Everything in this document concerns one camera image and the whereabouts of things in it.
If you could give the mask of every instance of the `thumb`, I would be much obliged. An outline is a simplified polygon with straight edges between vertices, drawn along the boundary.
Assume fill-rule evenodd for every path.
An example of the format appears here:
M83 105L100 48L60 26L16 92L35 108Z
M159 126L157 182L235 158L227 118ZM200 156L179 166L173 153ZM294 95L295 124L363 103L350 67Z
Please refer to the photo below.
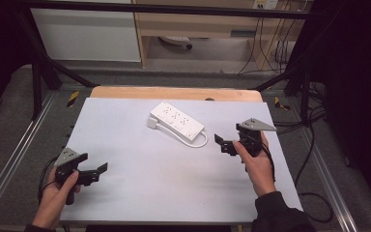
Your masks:
M77 178L79 177L79 171L74 171L68 180L62 185L62 187L59 190L59 193L66 196L69 194L69 191L74 187L74 185L77 182Z
M233 141L233 145L243 162L247 163L251 158L251 155L246 151L245 147L238 141Z

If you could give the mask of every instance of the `white table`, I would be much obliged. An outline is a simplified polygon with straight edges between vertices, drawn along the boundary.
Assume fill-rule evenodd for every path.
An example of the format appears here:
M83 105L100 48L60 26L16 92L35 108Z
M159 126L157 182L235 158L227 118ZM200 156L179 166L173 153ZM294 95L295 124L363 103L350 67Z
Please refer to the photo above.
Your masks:
M210 140L189 148L151 130L150 111L163 100L87 99L68 147L88 153L80 170L108 170L75 196L61 221L73 223L246 224L257 198L239 157L220 153L214 133L238 139L236 123L254 117L271 124L265 103L165 100L206 126ZM276 187L289 207L301 205L275 132L266 131Z

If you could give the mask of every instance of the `white power strip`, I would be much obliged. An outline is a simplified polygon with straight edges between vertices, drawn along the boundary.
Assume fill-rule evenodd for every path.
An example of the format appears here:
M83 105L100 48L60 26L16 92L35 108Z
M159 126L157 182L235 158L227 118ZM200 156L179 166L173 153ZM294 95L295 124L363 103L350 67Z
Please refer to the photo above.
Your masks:
M166 101L160 103L150 114L161 125L167 127L189 143L204 129L202 124Z

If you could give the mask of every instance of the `human hand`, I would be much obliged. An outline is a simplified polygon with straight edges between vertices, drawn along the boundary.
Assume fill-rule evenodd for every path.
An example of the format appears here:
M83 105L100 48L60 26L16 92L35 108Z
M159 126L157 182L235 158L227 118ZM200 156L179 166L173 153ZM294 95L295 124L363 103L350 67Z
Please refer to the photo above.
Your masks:
M49 184L43 191L43 198L32 224L40 228L54 230L59 224L60 214L66 203L69 191L80 192L80 186L75 186L79 172L74 171L60 188L55 182L56 168L50 171L47 182Z
M268 140L262 131L261 138L262 142L269 147ZM271 162L267 154L261 150L258 156L254 158L246 151L240 142L233 141L233 145L243 160L243 163L245 163L249 179L251 180L258 197L276 191L273 183Z

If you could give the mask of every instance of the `sleeve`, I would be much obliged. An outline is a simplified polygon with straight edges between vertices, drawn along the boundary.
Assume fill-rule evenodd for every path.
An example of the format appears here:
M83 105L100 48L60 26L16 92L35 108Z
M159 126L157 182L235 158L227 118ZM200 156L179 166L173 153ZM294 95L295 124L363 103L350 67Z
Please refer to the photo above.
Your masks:
M44 229L40 228L38 226L32 225L32 224L27 224L24 232L53 232L55 230L49 230L49 229Z
M255 201L258 217L252 221L251 232L310 232L315 228L306 214L297 209L288 208L279 191L259 197Z

